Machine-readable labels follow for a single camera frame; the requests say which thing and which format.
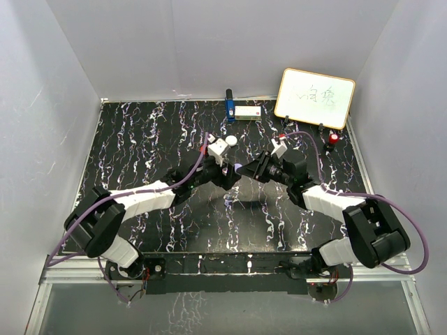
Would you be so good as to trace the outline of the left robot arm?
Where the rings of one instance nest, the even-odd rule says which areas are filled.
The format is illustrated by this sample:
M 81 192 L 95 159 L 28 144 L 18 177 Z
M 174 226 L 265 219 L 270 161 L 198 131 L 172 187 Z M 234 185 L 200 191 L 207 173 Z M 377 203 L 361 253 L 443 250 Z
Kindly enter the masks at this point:
M 102 257 L 115 263 L 128 278 L 139 277 L 144 270 L 142 253 L 128 240 L 118 235 L 124 221 L 151 211 L 169 209 L 191 197 L 192 190 L 209 182 L 224 190 L 231 189 L 241 175 L 239 163 L 219 165 L 208 156 L 193 170 L 193 163 L 183 163 L 170 169 L 160 180 L 146 186 L 123 191 L 108 191 L 96 186 L 82 199 L 64 223 L 69 230 L 91 206 L 117 195 L 89 213 L 72 231 L 71 238 L 89 258 Z

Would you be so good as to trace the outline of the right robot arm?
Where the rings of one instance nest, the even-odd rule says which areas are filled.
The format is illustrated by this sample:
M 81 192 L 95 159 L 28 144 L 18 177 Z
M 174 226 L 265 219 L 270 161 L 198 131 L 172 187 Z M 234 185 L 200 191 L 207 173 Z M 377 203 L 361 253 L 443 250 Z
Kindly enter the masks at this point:
M 297 154 L 282 157 L 264 151 L 235 171 L 261 183 L 275 181 L 286 186 L 289 200 L 308 211 L 324 214 L 345 224 L 347 237 L 333 239 L 312 249 L 305 262 L 316 275 L 326 277 L 337 265 L 360 262 L 373 269 L 401 252 L 410 239 L 389 204 L 368 197 L 333 195 L 317 184 L 307 163 Z

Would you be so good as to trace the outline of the purple earbud charging case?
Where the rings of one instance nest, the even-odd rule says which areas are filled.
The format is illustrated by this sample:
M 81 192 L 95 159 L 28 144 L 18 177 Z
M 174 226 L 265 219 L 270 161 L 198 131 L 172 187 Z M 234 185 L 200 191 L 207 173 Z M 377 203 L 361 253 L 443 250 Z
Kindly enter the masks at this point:
M 242 167 L 242 165 L 241 165 L 240 163 L 235 163 L 235 164 L 234 164 L 234 171 L 235 171 L 236 173 L 239 173 L 238 170 L 239 170 L 241 167 Z

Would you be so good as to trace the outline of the white earbud charging case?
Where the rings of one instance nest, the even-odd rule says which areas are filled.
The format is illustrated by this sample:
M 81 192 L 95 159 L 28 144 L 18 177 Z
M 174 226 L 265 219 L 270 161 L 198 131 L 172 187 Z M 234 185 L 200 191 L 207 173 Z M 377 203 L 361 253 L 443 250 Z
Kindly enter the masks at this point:
M 234 147 L 237 145 L 237 138 L 234 135 L 229 135 L 226 137 L 225 142 L 230 146 Z

